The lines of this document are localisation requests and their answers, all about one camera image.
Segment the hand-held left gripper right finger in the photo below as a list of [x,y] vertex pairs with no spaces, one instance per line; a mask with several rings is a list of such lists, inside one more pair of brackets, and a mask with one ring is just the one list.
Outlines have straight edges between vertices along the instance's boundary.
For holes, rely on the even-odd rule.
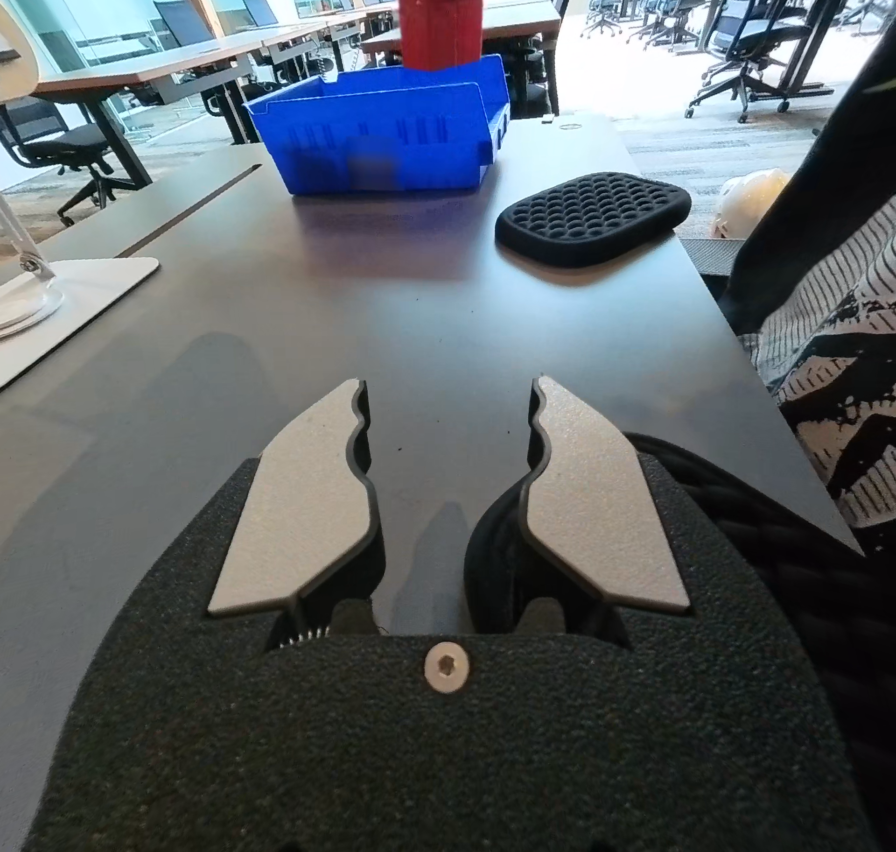
[[690,608],[633,443],[548,376],[532,380],[519,521],[526,543],[593,597],[658,613]]

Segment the black-and-white patterned garment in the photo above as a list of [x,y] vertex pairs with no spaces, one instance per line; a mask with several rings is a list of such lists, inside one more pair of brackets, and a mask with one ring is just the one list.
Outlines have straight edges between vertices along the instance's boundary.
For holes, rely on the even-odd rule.
[[895,197],[743,343],[865,555],[894,555]]

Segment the black honeycomb pad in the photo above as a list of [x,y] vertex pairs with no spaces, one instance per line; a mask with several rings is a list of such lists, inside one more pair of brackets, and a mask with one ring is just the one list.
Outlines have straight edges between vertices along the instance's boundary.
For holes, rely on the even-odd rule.
[[517,200],[498,216],[495,237],[525,260],[581,270],[666,238],[691,209],[691,196],[677,185],[599,172]]

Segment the white rounded object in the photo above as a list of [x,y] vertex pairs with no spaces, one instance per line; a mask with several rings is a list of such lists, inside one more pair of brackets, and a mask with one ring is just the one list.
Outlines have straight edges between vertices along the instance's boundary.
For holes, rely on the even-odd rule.
[[745,240],[788,185],[791,174],[774,167],[731,178],[717,197],[710,237]]

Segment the white tabletop display stand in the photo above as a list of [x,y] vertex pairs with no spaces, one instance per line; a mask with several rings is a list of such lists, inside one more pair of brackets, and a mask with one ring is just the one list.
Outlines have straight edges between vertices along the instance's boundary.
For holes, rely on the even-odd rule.
[[1,290],[1,387],[7,387],[128,295],[160,264],[153,258],[46,261],[1,197],[2,234],[18,274]]

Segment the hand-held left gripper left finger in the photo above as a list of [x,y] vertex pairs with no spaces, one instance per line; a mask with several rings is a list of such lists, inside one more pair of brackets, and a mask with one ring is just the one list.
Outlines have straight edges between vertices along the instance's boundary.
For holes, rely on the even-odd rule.
[[345,380],[288,422],[259,458],[212,591],[212,617],[307,598],[375,540],[364,380]]

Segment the blue plastic bin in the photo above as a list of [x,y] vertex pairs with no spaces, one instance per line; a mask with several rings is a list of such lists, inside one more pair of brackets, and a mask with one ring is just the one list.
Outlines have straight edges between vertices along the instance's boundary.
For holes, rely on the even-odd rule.
[[498,54],[439,71],[310,77],[250,102],[293,196],[476,189],[510,122]]

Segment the red two-stud mega block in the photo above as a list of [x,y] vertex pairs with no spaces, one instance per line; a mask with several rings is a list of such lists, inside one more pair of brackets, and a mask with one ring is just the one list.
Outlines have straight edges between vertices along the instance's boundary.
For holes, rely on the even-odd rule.
[[477,62],[483,0],[398,0],[405,67],[436,71]]

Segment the wood-top office desk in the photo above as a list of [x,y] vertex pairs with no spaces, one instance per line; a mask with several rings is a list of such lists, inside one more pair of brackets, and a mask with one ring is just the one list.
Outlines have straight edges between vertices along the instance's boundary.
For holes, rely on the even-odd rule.
[[[499,53],[510,80],[511,116],[529,117],[534,105],[560,113],[556,90],[555,48],[562,17],[552,0],[510,0],[487,4],[483,13],[483,51]],[[532,43],[534,37],[540,44]],[[545,80],[530,79],[527,52],[541,53]]]
[[[258,135],[239,82],[253,71],[254,53],[271,58],[273,66],[286,64],[291,78],[308,54],[339,56],[338,41],[370,16],[392,14],[397,2],[351,10],[330,10],[300,19],[292,25],[253,28],[173,50],[151,52],[118,62],[39,78],[32,96],[55,104],[84,106],[101,130],[136,189],[152,180],[126,139],[118,119],[106,105],[110,96],[147,89],[151,106],[171,105],[205,91],[222,93],[223,112],[237,145],[256,143]],[[330,51],[324,49],[329,43]]]

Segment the black office chair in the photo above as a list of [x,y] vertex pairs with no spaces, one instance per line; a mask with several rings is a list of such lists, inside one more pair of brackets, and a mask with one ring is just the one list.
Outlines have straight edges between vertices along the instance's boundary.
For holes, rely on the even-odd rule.
[[767,69],[788,66],[773,58],[774,51],[788,42],[807,42],[812,29],[801,16],[785,16],[788,0],[721,0],[711,24],[709,51],[721,58],[704,75],[700,92],[688,104],[685,118],[713,96],[731,93],[741,104],[739,123],[747,122],[749,105],[778,101],[778,112],[790,108],[791,99],[831,96],[821,83],[787,85],[764,82]]
[[96,124],[70,129],[56,105],[34,96],[1,105],[1,144],[15,163],[27,169],[56,166],[60,174],[88,171],[91,181],[57,211],[66,227],[74,225],[68,212],[85,200],[104,209],[116,200],[117,190],[138,188],[133,180],[114,176],[106,162],[111,148]]

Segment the black printed hoodie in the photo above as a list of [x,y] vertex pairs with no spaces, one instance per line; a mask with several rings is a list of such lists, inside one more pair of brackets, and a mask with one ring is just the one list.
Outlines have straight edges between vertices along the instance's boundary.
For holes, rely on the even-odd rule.
[[894,27],[880,39],[809,154],[740,248],[720,309],[757,332],[805,275],[871,225],[860,253],[894,235]]

